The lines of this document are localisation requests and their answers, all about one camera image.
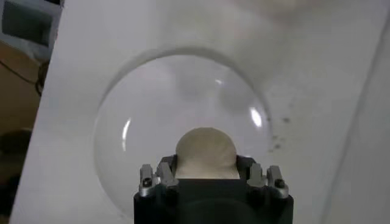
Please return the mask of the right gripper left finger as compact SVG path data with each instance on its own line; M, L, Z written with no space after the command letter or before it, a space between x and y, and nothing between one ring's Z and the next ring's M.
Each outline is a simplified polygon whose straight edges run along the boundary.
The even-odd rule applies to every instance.
M153 197L158 186L164 189L175 188L179 184L176 178L177 155L163 157L154 172L150 164L143 164L140 169L140 184L138 194L140 197Z

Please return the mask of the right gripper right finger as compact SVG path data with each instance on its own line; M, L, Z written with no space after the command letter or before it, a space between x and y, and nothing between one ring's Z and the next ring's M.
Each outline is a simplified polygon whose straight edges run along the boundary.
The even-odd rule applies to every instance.
M289 187L282 176L279 166L269 166L264 172L260 163L252 157L238 155L236 168L239 178L244 180L249 188L249 193L256 197L288 198Z

